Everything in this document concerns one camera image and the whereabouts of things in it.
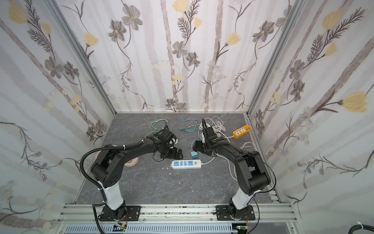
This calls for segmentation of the white blue power strip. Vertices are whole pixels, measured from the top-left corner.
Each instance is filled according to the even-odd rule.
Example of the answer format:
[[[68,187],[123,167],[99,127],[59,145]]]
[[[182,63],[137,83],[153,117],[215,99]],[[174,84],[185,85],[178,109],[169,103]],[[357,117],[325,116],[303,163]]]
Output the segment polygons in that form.
[[[201,160],[174,160],[170,166],[174,170],[200,169],[202,162]]]

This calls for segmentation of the round pink power socket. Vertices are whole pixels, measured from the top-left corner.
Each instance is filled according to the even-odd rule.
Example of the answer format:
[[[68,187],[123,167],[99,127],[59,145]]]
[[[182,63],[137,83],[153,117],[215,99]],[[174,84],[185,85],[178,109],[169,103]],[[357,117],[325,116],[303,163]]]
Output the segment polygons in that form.
[[[134,167],[138,162],[139,162],[139,157],[128,161],[127,163],[125,163],[125,166],[126,167]]]

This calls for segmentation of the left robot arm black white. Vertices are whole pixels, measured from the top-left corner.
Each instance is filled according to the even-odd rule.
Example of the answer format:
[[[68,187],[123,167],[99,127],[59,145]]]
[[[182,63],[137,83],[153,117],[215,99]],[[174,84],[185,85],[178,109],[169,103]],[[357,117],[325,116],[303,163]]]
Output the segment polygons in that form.
[[[114,146],[108,144],[85,153],[79,163],[81,174],[94,184],[102,195],[103,201],[93,204],[93,215],[99,233],[103,230],[99,223],[97,207],[103,207],[105,219],[121,221],[129,214],[119,188],[119,181],[126,163],[140,156],[157,153],[176,154],[174,145],[177,137],[167,127],[142,138],[139,142]]]

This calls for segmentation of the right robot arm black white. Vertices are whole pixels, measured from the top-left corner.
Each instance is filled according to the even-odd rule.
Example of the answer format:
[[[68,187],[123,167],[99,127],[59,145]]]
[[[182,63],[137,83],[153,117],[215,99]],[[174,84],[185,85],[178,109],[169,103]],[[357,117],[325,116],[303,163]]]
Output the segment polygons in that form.
[[[201,125],[203,137],[194,143],[193,150],[207,156],[222,156],[234,164],[239,189],[229,201],[228,212],[233,219],[240,219],[255,196],[265,193],[271,183],[267,164],[259,152],[237,148],[227,139],[218,137],[204,119]]]

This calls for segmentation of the orange power strip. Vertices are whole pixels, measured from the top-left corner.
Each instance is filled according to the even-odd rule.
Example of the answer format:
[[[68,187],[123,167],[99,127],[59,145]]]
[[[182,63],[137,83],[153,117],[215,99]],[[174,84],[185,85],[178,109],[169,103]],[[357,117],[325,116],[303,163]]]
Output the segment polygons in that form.
[[[232,136],[234,136],[235,139],[238,139],[242,136],[244,136],[245,134],[249,133],[251,131],[251,127],[249,125],[245,125],[235,131],[232,132]]]

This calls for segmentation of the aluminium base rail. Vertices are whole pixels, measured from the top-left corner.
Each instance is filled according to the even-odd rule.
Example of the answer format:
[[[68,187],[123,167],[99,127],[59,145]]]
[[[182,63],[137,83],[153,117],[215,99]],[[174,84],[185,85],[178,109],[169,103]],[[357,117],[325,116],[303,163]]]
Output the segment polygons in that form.
[[[204,224],[207,227],[227,224],[285,223],[290,233],[299,229],[297,217],[288,203],[253,204],[248,206],[242,218],[229,214],[226,204],[143,204],[129,205],[129,215],[124,224],[156,225],[174,224],[178,229],[187,224]]]

